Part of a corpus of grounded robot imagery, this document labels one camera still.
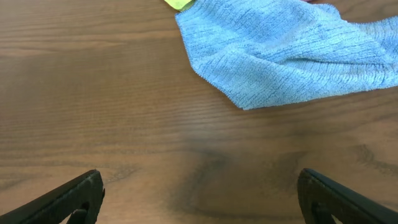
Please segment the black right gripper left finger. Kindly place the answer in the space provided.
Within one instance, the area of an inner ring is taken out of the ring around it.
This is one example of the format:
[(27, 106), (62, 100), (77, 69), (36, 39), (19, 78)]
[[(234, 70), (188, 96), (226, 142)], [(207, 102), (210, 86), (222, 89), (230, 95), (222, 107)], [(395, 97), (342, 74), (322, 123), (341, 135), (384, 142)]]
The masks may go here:
[(1, 224), (95, 224), (104, 199), (101, 174), (93, 169), (1, 215)]

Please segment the blue microfiber cloth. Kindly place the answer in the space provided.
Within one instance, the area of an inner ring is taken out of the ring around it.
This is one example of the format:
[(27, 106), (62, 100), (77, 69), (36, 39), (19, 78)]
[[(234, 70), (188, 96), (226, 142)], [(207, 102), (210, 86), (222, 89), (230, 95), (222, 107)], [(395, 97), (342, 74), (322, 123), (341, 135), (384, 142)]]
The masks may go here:
[(397, 85), (397, 18), (355, 23), (331, 4), (196, 1), (175, 16), (191, 67), (238, 108)]

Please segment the loose green microfiber cloth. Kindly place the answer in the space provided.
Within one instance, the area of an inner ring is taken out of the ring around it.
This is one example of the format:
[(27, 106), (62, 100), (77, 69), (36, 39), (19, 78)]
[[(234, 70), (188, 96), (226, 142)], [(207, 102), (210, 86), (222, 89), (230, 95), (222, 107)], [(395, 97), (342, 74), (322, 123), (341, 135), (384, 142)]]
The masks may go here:
[(164, 0), (170, 7), (173, 9), (182, 12), (190, 7), (195, 3), (195, 0)]

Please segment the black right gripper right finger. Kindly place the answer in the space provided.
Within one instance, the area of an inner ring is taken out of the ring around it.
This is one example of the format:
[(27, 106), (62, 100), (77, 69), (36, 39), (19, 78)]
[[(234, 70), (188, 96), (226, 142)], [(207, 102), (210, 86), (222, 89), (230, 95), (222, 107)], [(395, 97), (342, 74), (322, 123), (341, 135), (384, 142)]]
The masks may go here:
[(397, 212), (341, 185), (313, 169), (297, 181), (298, 202), (306, 224), (396, 224)]

